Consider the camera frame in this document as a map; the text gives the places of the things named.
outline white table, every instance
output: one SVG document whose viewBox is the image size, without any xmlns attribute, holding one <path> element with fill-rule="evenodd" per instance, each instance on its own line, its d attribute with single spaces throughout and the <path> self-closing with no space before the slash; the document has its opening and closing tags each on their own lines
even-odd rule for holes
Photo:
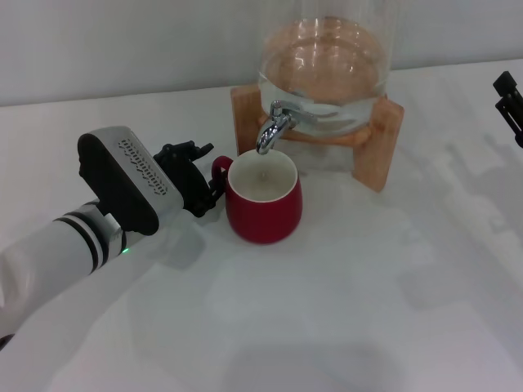
<svg viewBox="0 0 523 392">
<path fill-rule="evenodd" d="M 523 390 L 523 151 L 492 82 L 523 60 L 391 74 L 405 107 L 387 187 L 302 170 L 282 243 L 237 238 L 223 203 L 38 311 L 0 353 L 9 391 Z M 0 109 L 0 246 L 94 198 L 76 141 L 128 125 L 152 152 L 235 139 L 229 89 Z"/>
</svg>

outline wooden frame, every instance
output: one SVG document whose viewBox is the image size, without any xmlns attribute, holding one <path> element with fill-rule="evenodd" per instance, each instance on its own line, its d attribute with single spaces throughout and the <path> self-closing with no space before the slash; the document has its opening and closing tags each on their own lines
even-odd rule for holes
<svg viewBox="0 0 523 392">
<path fill-rule="evenodd" d="M 257 135 L 267 116 L 257 85 L 230 91 L 235 120 L 238 155 L 254 149 Z M 345 136 L 318 138 L 299 131 L 286 131 L 282 139 L 317 145 L 341 145 L 354 150 L 352 175 L 370 189 L 381 192 L 385 183 L 404 116 L 403 107 L 385 96 L 374 104 L 369 125 Z"/>
</svg>

